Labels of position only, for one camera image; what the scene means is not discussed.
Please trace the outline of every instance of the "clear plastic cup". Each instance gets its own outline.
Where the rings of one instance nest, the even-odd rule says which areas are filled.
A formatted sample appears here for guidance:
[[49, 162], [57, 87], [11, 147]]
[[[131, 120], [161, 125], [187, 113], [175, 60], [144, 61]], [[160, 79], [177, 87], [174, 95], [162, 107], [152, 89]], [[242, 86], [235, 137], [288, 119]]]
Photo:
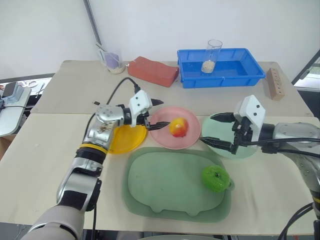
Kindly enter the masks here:
[[102, 63], [112, 74], [120, 74], [125, 70], [125, 64], [121, 58], [120, 50], [103, 51], [99, 49], [99, 55]]
[[208, 41], [201, 67], [201, 71], [203, 73], [211, 74], [214, 71], [221, 47], [222, 41], [216, 39]]

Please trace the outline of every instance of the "beige table surface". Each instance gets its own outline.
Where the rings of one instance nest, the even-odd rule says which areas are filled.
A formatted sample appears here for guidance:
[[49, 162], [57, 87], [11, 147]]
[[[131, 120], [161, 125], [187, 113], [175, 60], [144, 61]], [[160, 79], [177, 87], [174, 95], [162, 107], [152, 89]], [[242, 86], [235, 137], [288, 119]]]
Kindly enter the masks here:
[[[177, 65], [173, 61], [165, 63], [171, 66]], [[271, 100], [265, 79], [261, 79], [255, 86], [189, 89], [182, 87], [180, 77], [169, 88], [137, 78], [133, 79], [151, 98], [163, 100], [163, 107], [185, 107], [197, 116], [209, 116], [214, 112], [233, 112], [238, 102], [254, 94], [267, 109], [267, 116], [313, 117], [312, 112], [276, 62], [259, 62], [259, 64], [265, 72], [271, 67], [278, 69], [286, 94], [281, 101]], [[115, 86], [121, 79], [128, 76], [127, 70], [116, 75], [109, 73], [100, 61], [65, 61], [31, 112], [93, 113], [96, 109], [93, 102], [106, 103]], [[111, 103], [127, 105], [133, 95], [133, 85], [129, 81], [125, 82]]]
[[[82, 141], [88, 114], [31, 114], [0, 161], [0, 222], [33, 224], [56, 204], [56, 191]], [[314, 117], [267, 117], [267, 123], [306, 122]], [[141, 147], [157, 146], [147, 137]], [[191, 149], [208, 150], [198, 141]], [[101, 175], [96, 228], [232, 235], [278, 235], [293, 213], [312, 201], [296, 165], [282, 154], [258, 150], [247, 159], [222, 158], [235, 183], [229, 216], [216, 223], [150, 218], [130, 213], [121, 196], [130, 154], [107, 155]], [[313, 233], [313, 212], [299, 219], [290, 234]], [[93, 213], [84, 227], [92, 227]]]

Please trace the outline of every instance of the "white wall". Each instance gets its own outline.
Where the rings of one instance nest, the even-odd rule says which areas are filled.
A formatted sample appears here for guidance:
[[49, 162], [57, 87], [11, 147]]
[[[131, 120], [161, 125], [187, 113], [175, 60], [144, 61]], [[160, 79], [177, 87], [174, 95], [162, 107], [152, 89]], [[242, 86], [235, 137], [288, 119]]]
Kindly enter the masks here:
[[[123, 58], [177, 59], [178, 49], [248, 48], [293, 78], [320, 48], [319, 0], [91, 0], [106, 46]], [[0, 79], [97, 59], [82, 0], [0, 0]]]

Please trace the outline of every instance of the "blue plastic bin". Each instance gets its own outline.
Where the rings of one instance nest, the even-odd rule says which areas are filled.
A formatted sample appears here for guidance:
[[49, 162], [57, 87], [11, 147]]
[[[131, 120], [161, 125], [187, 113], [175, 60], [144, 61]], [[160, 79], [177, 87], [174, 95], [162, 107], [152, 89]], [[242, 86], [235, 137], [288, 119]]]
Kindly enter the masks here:
[[254, 86], [266, 74], [246, 48], [222, 48], [212, 73], [201, 66], [205, 49], [178, 50], [183, 88]]

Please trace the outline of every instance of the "pink plate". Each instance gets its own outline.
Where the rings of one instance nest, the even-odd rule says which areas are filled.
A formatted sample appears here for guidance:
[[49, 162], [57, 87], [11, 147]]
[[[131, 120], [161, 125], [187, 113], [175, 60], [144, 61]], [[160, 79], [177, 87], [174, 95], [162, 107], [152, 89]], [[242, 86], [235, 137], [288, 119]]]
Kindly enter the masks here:
[[172, 136], [169, 126], [166, 126], [159, 130], [150, 131], [152, 138], [167, 149], [185, 149], [192, 146], [200, 137], [201, 126], [196, 115], [189, 110], [177, 106], [163, 107], [152, 115], [150, 123], [171, 122], [180, 117], [188, 122], [188, 131], [185, 136]]

